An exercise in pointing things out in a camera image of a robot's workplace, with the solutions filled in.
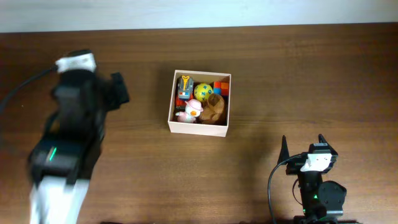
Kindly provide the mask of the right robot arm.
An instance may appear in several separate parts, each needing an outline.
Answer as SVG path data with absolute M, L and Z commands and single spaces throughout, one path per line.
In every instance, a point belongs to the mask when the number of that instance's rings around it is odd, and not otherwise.
M 343 215 L 347 189 L 335 181 L 324 181 L 323 174 L 333 168 L 338 153 L 322 134 L 318 142 L 309 145 L 308 151 L 289 155 L 287 139 L 282 137 L 278 164 L 286 166 L 287 175 L 297 176 L 300 189 L 302 216 L 295 216 L 294 223 L 337 223 Z

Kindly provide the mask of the yellow ball with blue letters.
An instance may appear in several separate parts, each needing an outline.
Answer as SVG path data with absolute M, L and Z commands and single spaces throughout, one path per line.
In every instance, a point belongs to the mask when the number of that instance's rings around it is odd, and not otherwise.
M 213 88 L 209 84 L 200 83 L 195 87 L 193 95 L 196 100 L 205 102 L 212 93 Z

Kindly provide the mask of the red toy fire truck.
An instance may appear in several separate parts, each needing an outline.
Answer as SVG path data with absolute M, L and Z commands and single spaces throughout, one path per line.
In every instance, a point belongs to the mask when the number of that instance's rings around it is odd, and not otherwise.
M 175 97 L 175 107 L 178 110 L 185 108 L 186 101 L 193 99 L 193 84 L 194 81 L 192 77 L 188 75 L 182 75 L 178 79 L 177 83 L 177 93 Z

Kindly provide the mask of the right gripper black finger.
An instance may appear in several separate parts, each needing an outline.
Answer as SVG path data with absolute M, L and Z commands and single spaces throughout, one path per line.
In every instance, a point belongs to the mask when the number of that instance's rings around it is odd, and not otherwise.
M 326 141 L 326 139 L 323 137 L 322 134 L 318 135 L 318 142 L 322 144 L 328 144 L 328 142 Z
M 278 158 L 277 163 L 281 164 L 281 165 L 286 165 L 289 158 L 290 158 L 290 156 L 289 156 L 289 149 L 288 149 L 288 145 L 287 145 L 287 138 L 285 135 L 283 135 L 281 149 L 280 149 L 279 158 Z

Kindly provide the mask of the brown plush capybara toy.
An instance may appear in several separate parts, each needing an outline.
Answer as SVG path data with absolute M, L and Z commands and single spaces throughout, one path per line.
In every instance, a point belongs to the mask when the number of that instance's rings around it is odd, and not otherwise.
M 203 124 L 223 124 L 226 119 L 226 103 L 221 95 L 212 93 L 207 101 L 199 120 Z

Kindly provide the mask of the colourful two-by-two puzzle cube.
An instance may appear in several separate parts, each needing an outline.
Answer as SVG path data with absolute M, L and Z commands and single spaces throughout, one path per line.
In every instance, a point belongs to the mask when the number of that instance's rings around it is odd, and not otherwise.
M 221 96 L 229 96 L 229 83 L 228 82 L 214 82 L 213 83 L 214 94 Z

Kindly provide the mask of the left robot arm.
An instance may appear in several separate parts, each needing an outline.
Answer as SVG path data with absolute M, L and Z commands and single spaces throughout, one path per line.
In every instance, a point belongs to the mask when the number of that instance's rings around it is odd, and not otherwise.
M 57 110 L 29 155 L 31 223 L 76 223 L 101 154 L 108 112 L 129 102 L 120 73 L 104 79 L 87 70 L 60 74 Z

